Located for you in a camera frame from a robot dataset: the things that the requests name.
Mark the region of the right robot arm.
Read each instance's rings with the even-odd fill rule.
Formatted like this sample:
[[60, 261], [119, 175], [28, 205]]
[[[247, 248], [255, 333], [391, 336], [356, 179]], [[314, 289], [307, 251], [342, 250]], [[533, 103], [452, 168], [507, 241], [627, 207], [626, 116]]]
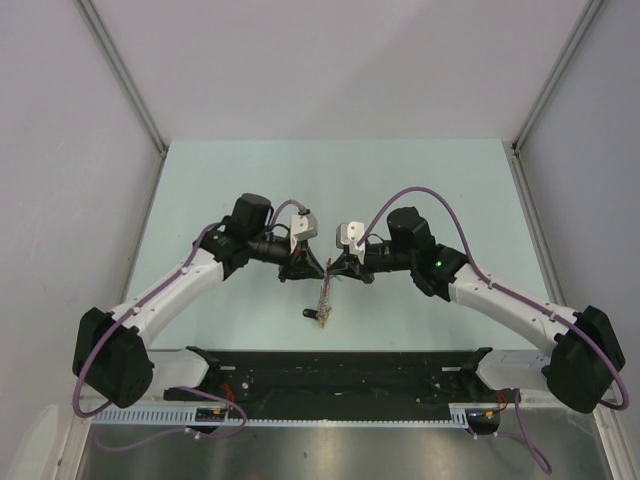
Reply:
[[604, 404], [625, 358], [602, 310], [539, 302], [500, 285], [473, 265], [470, 255], [438, 243], [414, 207], [393, 210], [386, 224], [390, 236], [377, 243], [369, 241], [363, 223], [340, 224], [336, 244], [342, 252], [330, 275], [370, 284], [378, 273], [406, 271], [424, 295], [479, 312], [537, 349], [481, 350], [461, 376], [469, 399], [484, 401], [496, 390], [519, 389], [548, 392], [580, 413]]

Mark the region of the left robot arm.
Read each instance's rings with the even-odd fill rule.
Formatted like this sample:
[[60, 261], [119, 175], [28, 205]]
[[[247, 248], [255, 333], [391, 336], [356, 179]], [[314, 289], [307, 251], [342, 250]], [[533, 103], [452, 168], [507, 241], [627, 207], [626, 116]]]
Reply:
[[242, 194], [230, 214], [201, 230], [186, 258], [159, 282], [109, 311], [88, 310], [79, 322], [72, 362], [74, 413], [98, 413], [82, 409], [84, 386], [102, 395], [107, 406], [127, 408], [141, 399], [157, 368], [149, 346], [194, 300], [250, 261], [277, 266], [282, 282], [322, 279], [324, 268], [309, 246], [318, 234], [317, 220], [300, 202], [292, 204], [297, 212], [286, 234], [278, 236], [273, 231], [283, 209], [263, 196]]

